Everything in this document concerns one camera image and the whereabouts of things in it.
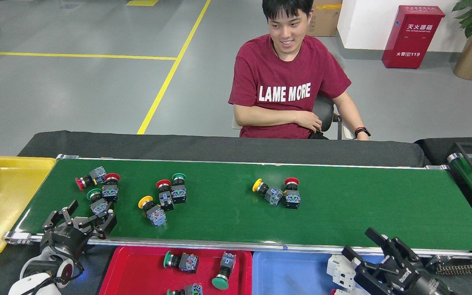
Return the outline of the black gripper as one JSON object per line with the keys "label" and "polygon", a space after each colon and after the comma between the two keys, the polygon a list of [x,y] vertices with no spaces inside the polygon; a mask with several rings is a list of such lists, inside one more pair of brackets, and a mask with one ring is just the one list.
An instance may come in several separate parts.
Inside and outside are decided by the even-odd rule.
{"label": "black gripper", "polygon": [[457,294],[423,268],[416,268],[420,258],[401,239],[390,239],[371,227],[365,235],[382,249],[384,262],[369,263],[349,246],[343,248],[342,254],[356,265],[355,282],[371,295]]}
{"label": "black gripper", "polygon": [[[44,233],[41,239],[41,251],[49,247],[49,242],[53,242],[56,248],[64,248],[69,254],[79,259],[85,249],[90,237],[106,239],[117,224],[116,213],[109,209],[104,216],[74,217],[71,215],[76,211],[79,204],[73,200],[69,206],[60,211],[52,211],[44,222],[42,229],[50,230]],[[74,228],[56,228],[60,221],[64,220],[67,226]]]}

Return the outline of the person's right hand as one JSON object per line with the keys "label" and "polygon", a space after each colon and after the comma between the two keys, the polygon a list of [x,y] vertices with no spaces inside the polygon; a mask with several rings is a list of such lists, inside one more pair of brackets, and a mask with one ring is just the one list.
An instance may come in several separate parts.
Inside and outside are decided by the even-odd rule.
{"label": "person's right hand", "polygon": [[310,130],[312,133],[322,131],[322,120],[310,111],[294,111],[294,123]]}

